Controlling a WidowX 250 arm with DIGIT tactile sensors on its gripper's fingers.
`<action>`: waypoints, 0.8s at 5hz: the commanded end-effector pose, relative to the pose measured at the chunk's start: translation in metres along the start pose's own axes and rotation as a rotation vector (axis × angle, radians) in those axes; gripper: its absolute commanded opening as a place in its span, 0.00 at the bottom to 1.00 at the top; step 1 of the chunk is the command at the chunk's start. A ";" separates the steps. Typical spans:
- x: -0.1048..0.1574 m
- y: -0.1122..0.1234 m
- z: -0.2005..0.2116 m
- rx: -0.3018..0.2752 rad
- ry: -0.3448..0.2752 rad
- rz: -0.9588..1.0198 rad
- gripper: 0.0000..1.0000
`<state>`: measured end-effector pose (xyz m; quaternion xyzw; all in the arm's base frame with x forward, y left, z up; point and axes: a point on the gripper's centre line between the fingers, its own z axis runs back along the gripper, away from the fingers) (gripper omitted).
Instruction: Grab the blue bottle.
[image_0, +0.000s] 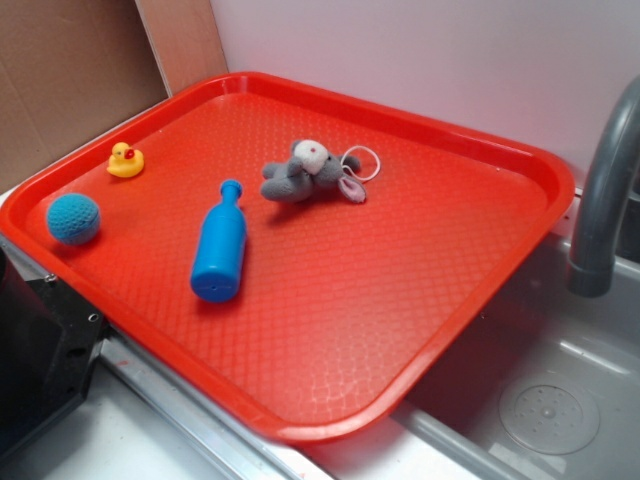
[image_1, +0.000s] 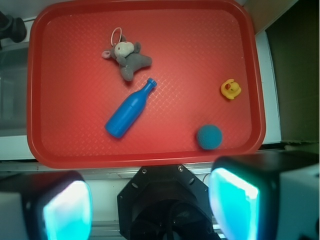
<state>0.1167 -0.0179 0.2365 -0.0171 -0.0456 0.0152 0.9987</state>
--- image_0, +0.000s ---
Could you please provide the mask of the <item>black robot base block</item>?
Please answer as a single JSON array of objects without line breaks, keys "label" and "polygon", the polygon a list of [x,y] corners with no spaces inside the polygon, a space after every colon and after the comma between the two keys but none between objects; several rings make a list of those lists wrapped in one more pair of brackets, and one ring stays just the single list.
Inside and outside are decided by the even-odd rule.
[{"label": "black robot base block", "polygon": [[105,319],[63,280],[24,279],[1,254],[1,462],[87,397]]}]

